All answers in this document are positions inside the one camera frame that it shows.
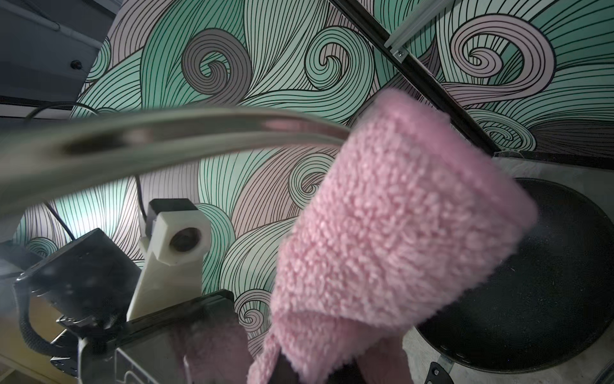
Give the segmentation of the pink cloth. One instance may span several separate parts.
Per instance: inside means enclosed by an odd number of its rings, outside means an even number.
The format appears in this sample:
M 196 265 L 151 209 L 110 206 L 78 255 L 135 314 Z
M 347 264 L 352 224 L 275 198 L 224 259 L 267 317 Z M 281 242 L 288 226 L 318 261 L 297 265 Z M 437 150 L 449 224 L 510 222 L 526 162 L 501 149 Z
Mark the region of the pink cloth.
M 367 383 L 411 382 L 406 333 L 483 283 L 536 222 L 536 203 L 447 115 L 382 92 L 279 248 L 248 382 L 281 359 L 300 383 L 351 363 Z

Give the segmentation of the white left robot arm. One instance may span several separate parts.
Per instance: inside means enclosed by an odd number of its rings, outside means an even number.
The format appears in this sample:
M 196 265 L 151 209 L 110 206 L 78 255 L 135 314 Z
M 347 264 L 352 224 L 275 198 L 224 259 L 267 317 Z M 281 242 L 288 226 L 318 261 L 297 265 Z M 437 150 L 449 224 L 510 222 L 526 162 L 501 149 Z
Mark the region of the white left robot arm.
M 252 357 L 222 290 L 171 296 L 128 310 L 140 269 L 101 231 L 56 249 L 3 243 L 1 256 L 21 269 L 13 290 L 25 344 L 81 383 L 244 383 Z

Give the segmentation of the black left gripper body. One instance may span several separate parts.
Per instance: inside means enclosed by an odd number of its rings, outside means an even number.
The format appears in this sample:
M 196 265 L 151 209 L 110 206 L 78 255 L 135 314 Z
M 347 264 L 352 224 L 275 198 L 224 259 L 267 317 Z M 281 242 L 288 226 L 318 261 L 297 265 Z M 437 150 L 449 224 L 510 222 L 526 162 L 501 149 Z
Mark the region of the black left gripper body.
M 244 383 L 247 334 L 221 290 L 79 343 L 81 383 Z

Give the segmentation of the glass lid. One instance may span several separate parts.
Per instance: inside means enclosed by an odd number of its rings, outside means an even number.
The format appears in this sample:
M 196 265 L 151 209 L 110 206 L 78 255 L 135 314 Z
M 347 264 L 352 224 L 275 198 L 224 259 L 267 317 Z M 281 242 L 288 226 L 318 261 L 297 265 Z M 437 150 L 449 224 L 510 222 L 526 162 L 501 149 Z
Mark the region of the glass lid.
M 1 214 L 90 187 L 217 155 L 270 147 L 340 147 L 346 126 L 292 110 L 180 107 L 7 131 Z

